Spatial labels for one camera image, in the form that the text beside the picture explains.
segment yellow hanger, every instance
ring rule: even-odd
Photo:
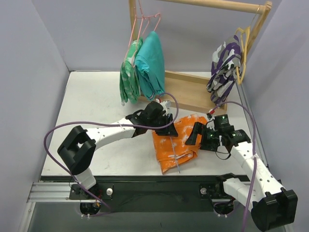
[[[239,67],[236,67],[236,75],[237,75],[237,83],[241,85],[242,80],[245,76],[246,73],[246,62],[247,62],[247,46],[248,46],[248,40],[250,36],[250,26],[248,26],[245,30],[241,28],[237,28],[235,34],[240,32],[240,43],[241,43],[241,49],[243,52],[243,69],[242,69],[242,75],[241,77],[239,76]],[[243,40],[242,40],[242,35],[246,34],[246,41],[245,45],[243,45]]]

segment orange cloth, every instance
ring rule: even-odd
[[[176,120],[174,125],[178,133],[178,137],[158,136],[153,131],[155,154],[161,165],[161,171],[163,174],[168,169],[177,167],[175,155],[177,157],[178,165],[197,157],[197,151],[201,142],[201,135],[197,136],[197,142],[195,145],[184,144],[189,138],[195,122],[205,124],[207,121],[206,118],[198,117],[196,114]]]

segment black mount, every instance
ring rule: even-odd
[[[207,123],[203,125],[200,122],[196,122],[185,144],[195,145],[198,134],[202,135],[200,149],[207,151],[217,151],[220,146],[220,136],[222,145],[228,151],[231,150],[232,146],[238,146],[238,143],[251,142],[244,130],[235,130],[234,126],[229,124],[227,115],[214,117],[214,130],[207,128]]]
[[[86,132],[81,126],[74,127],[57,150],[73,175],[89,167],[96,149],[96,141],[90,139]]]
[[[130,120],[134,125],[142,125],[148,127],[162,127],[173,120],[173,115],[168,114],[163,110],[163,106],[160,103],[152,101],[144,110],[138,110],[131,115],[126,116],[126,119]],[[147,129],[136,128],[133,137],[146,133]],[[160,136],[172,136],[178,137],[178,133],[174,124],[163,129],[155,130],[157,135]]]
[[[281,191],[273,195],[266,192],[266,197],[259,202],[253,202],[251,216],[260,231],[294,222],[298,197],[293,190],[286,191],[281,188]]]

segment white table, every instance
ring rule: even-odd
[[[233,88],[228,99],[240,102],[236,87]],[[146,104],[146,102],[139,102],[135,105],[127,103],[124,107],[121,106],[119,72],[72,72],[56,124],[71,121],[113,123],[136,110],[144,109]],[[178,117],[193,113],[195,112],[180,110]],[[250,136],[243,110],[237,105],[229,104],[227,113],[231,125],[234,125],[236,130],[245,130]],[[206,117],[205,114],[198,113],[198,115]],[[56,151],[74,126],[60,128],[53,134],[49,148],[61,163],[63,161]],[[83,128],[95,127],[92,125],[82,126]],[[100,148],[94,153],[90,169],[96,176],[162,175],[160,165],[156,160],[150,131],[136,138],[123,139]],[[169,170],[165,175],[220,175],[230,172],[236,175],[245,174],[233,157],[228,160],[220,160],[214,152],[201,150],[198,152],[198,158],[181,165],[180,169],[180,174],[175,168]],[[42,176],[68,175],[47,156]]]

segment white wall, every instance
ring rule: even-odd
[[[282,1],[243,82],[270,170],[298,195],[296,232],[309,218],[308,11],[307,1]]]
[[[131,33],[128,0],[32,1],[69,70],[120,69]],[[280,2],[273,0],[268,19]],[[157,32],[166,68],[175,71],[210,71],[212,53],[238,27],[249,26],[254,16],[154,0],[141,3],[145,15],[162,14]]]
[[[30,0],[0,3],[0,227],[15,232],[69,76]]]

